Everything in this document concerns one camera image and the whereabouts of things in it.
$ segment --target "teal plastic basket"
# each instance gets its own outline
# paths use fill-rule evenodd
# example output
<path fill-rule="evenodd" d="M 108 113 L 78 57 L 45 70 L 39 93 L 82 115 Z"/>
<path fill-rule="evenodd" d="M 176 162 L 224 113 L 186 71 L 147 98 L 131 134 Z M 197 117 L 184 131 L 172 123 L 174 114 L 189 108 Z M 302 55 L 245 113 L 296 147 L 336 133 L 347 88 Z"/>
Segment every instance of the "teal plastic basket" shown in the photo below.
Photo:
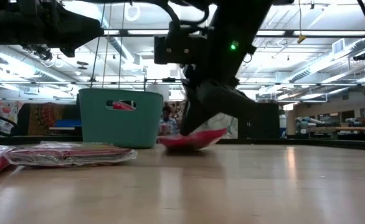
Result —
<path fill-rule="evenodd" d="M 84 142 L 128 148 L 156 144 L 163 96 L 158 93 L 109 89 L 79 90 Z M 135 110 L 114 110 L 109 101 L 134 101 Z"/>

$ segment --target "person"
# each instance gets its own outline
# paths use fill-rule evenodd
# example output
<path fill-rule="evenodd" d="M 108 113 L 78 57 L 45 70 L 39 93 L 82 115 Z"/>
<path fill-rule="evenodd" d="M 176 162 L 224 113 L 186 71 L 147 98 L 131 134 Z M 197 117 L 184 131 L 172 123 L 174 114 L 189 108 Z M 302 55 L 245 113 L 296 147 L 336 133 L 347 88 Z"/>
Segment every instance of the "person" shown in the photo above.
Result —
<path fill-rule="evenodd" d="M 164 106 L 162 109 L 162 118 L 159 123 L 159 135 L 169 135 L 178 134 L 177 121 L 170 117 L 171 108 L 169 106 Z"/>

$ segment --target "wooden surface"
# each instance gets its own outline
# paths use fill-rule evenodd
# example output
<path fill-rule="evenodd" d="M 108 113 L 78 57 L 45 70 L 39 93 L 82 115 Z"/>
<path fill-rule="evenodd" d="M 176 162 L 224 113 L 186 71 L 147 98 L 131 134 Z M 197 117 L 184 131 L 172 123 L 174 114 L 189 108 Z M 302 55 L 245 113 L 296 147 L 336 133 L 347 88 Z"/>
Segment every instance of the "wooden surface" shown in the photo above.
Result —
<path fill-rule="evenodd" d="M 0 224 L 365 223 L 365 151 L 218 145 L 0 175 Z"/>

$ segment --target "fabric on wall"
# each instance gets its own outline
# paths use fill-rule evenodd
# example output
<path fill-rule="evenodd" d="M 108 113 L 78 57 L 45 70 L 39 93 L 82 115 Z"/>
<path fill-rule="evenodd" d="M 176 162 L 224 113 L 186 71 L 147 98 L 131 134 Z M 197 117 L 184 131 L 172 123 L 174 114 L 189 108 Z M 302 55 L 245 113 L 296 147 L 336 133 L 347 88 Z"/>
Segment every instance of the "fabric on wall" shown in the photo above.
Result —
<path fill-rule="evenodd" d="M 62 119 L 66 105 L 55 103 L 32 104 L 29 119 L 29 135 L 52 134 L 50 127 L 55 121 Z"/>
<path fill-rule="evenodd" d="M 18 113 L 21 110 L 22 106 L 23 103 L 19 101 L 13 101 L 13 102 L 0 101 L 0 116 L 2 118 L 6 118 L 8 120 L 17 123 Z M 0 120 L 0 131 L 10 134 L 12 128 L 13 125 L 3 120 Z"/>

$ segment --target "ceiling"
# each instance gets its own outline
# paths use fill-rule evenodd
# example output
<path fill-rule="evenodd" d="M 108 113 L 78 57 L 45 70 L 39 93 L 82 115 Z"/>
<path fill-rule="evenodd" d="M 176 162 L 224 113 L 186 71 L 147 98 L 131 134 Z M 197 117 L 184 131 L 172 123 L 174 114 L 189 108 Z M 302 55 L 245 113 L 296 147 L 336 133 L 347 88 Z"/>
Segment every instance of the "ceiling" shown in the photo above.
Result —
<path fill-rule="evenodd" d="M 269 11 L 262 30 L 365 30 L 365 19 L 356 0 L 314 0 L 314 8 L 311 8 L 311 1 L 301 0 L 291 6 L 273 6 Z M 135 32 L 151 33 L 164 32 L 155 29 L 167 29 L 170 21 L 169 16 L 158 6 L 142 3 L 114 5 L 94 5 L 86 2 L 65 1 L 65 8 L 96 18 L 102 19 L 104 15 L 104 28 L 115 30 L 136 30 Z M 203 16 L 201 11 L 191 7 L 179 7 L 172 5 L 180 19 L 198 20 Z M 216 7 L 211 6 L 211 17 Z M 334 38 L 307 38 L 298 44 L 297 37 L 261 37 L 256 38 L 254 45 L 257 51 L 250 63 L 242 63 L 237 74 L 242 85 L 239 88 L 246 92 L 249 97 L 275 97 L 285 94 L 295 95 L 284 99 L 292 99 L 308 95 L 308 92 L 328 93 L 339 90 L 336 86 L 306 86 L 306 85 L 274 85 L 275 83 L 285 83 L 291 81 L 290 78 L 297 76 L 298 72 L 308 68 L 315 63 L 323 63 L 325 58 L 332 51 L 335 42 L 343 37 L 343 33 L 333 34 Z M 359 35 L 356 39 L 344 39 L 343 47 L 350 47 L 353 43 L 358 43 L 363 39 Z M 131 57 L 123 60 L 120 53 L 115 50 L 110 42 L 122 46 L 125 54 Z M 353 53 L 365 52 L 365 45 L 362 49 L 355 48 L 356 51 L 346 52 L 342 57 L 334 56 L 333 60 L 324 62 L 325 66 L 318 66 L 319 69 L 312 69 L 310 73 L 302 75 L 294 83 L 321 83 L 325 79 L 335 77 L 343 72 L 348 74 L 344 77 L 328 83 L 353 83 L 353 74 L 350 70 L 365 65 L 365 60 L 355 62 L 352 60 Z M 27 98 L 51 99 L 54 95 L 62 92 L 61 97 L 75 97 L 79 88 L 87 86 L 70 85 L 63 82 L 88 82 L 93 76 L 98 82 L 121 82 L 119 85 L 105 83 L 104 88 L 123 88 L 129 90 L 143 90 L 144 77 L 147 78 L 180 78 L 181 72 L 176 65 L 154 65 L 153 63 L 153 38 L 148 36 L 135 37 L 100 37 L 81 46 L 75 54 L 75 58 L 67 58 L 59 49 L 52 49 L 53 60 L 41 62 L 38 57 L 27 52 L 20 46 L 10 45 L 0 47 L 1 55 L 10 55 L 19 59 L 18 66 L 10 63 L 9 68 L 0 65 L 0 73 L 7 73 L 0 76 L 0 90 L 4 92 L 1 98 L 25 96 Z M 85 62 L 86 69 L 80 69 L 77 62 Z M 36 74 L 24 75 L 25 65 Z M 364 76 L 364 70 L 356 72 L 356 79 Z M 35 92 L 40 88 L 36 84 L 25 83 L 16 84 L 11 81 L 37 81 L 51 82 L 48 85 L 41 85 L 41 88 L 51 88 L 54 93 L 43 95 Z M 176 90 L 178 85 L 170 85 Z"/>

